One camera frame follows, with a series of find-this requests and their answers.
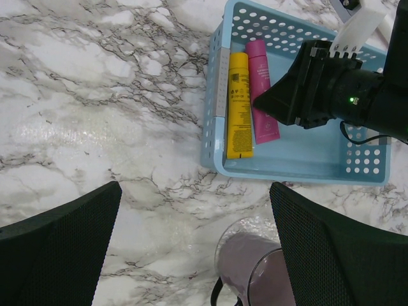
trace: pink tube cap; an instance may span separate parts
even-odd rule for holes
[[[249,58],[266,55],[266,45],[263,40],[254,40],[247,43],[245,51]]]

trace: gray marble vein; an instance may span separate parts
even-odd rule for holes
[[[110,180],[124,191],[95,306],[209,305],[222,232],[271,215],[271,182],[200,166],[208,45],[225,0],[5,0],[0,8],[0,226]],[[338,29],[328,0],[260,0]],[[397,1],[385,1],[393,11]],[[381,42],[372,38],[372,43]],[[407,235],[408,147],[385,187],[286,183]],[[228,291],[220,305],[233,305]]]

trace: white bracket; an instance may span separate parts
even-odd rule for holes
[[[348,53],[351,58],[353,53],[360,51],[364,43],[387,15],[387,9],[381,0],[360,0],[361,8],[340,29],[330,47],[330,56],[340,53],[344,57]]]

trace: blue basket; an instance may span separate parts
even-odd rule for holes
[[[229,177],[325,184],[383,186],[390,175],[390,145],[354,145],[339,120],[305,130],[279,125],[280,140],[254,145],[254,157],[226,159],[226,105],[230,52],[243,52],[250,40],[267,45],[271,84],[294,61],[303,40],[333,40],[335,33],[247,0],[229,0],[224,20],[211,36],[201,164]],[[363,68],[380,71],[386,54],[365,45],[358,54]],[[367,129],[349,127],[349,136],[367,137]]]

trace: yellow tube cap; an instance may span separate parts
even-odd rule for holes
[[[229,68],[245,68],[248,69],[248,54],[243,52],[231,53],[229,56]]]

